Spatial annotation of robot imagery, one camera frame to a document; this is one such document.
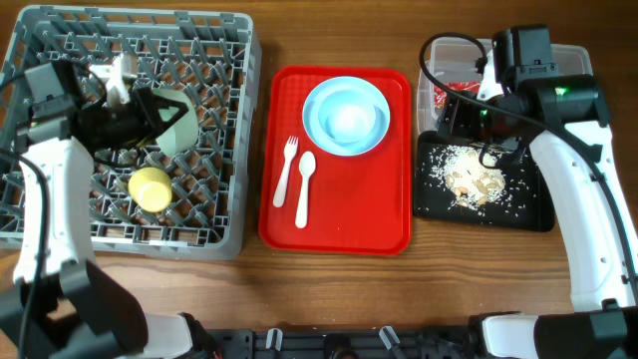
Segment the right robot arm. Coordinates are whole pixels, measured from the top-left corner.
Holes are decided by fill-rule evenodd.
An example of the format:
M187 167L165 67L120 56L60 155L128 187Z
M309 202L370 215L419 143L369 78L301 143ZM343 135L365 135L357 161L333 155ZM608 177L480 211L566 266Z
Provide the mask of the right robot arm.
M517 138L551 196L568 258L569 314L484 314L478 348L493 358L633 358L637 234L616 173L611 116L589 74L564 75L548 29L496 33L477 61L492 88L476 97L486 137Z

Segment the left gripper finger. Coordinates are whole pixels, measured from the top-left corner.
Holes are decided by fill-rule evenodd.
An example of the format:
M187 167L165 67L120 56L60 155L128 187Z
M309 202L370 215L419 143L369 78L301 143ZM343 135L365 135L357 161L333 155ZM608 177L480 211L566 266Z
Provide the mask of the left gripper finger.
M138 145L148 145L156 141L157 137L161 136L167 129L169 129L176 121L175 120L148 120L140 115L140 139L137 141Z
M131 91L131 100L148 120L175 120L188 113L188 96L178 90L137 88Z

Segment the light green bowl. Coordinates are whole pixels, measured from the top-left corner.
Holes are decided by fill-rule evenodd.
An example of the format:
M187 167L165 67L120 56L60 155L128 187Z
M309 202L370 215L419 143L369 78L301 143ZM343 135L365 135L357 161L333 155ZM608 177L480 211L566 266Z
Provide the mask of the light green bowl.
M182 102L188 107L188 112L156 139L159 149L165 155L173 157L194 146L197 141L199 125L195 106L190 97L181 91L153 89L153 93L164 98Z

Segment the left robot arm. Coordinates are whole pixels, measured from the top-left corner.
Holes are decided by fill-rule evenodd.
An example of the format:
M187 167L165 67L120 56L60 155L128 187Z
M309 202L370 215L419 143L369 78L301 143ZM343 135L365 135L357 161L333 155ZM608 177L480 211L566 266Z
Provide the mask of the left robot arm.
M24 234L13 286L1 295L1 329L21 358L185 358L209 345L192 316L145 313L96 262L96 153L138 149L167 132L185 150L198 133L188 96L131 89L125 77L68 60L21 73L31 104L2 157L23 174Z

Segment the rice and food scraps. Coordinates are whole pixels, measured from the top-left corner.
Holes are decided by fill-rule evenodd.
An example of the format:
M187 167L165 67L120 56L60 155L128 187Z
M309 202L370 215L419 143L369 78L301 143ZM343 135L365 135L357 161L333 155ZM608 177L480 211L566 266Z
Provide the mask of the rice and food scraps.
M515 204L516 194L530 194L530 185L521 175L524 169L513 169L512 175L505 168L496 167L505 159L505 152L483 152L476 147L442 146L428 150L426 159L430 168L424 170L433 184L427 188L442 189L452 198L448 209L468 209L479 217L487 217L489 208L503 209L505 214L518 217L518 209L526 204Z

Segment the small light blue bowl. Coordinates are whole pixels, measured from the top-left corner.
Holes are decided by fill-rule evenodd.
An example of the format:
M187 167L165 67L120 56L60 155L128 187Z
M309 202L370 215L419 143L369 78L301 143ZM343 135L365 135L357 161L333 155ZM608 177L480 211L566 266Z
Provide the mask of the small light blue bowl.
M322 130L335 143L359 142L376 124L374 99L361 90L335 91L320 102L318 120Z

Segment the yellow plastic cup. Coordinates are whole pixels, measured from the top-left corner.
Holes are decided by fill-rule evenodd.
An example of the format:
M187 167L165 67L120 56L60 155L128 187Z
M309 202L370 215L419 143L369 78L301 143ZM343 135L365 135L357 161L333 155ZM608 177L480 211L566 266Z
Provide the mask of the yellow plastic cup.
M129 180L128 192L136 204L148 212L161 212L172 201L170 178L157 168L137 170Z

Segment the large light blue plate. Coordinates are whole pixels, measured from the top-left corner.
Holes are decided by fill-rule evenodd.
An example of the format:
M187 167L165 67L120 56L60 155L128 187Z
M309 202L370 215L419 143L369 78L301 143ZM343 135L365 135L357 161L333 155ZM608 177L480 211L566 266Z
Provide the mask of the large light blue plate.
M318 120L320 102L331 93L343 89L361 90L374 99L376 124L363 140L352 144L338 144L322 130ZM390 104L372 83L357 77L340 76L321 82L307 96L302 109L302 126L311 142L321 150L338 157L355 157L375 148L386 136L391 125Z

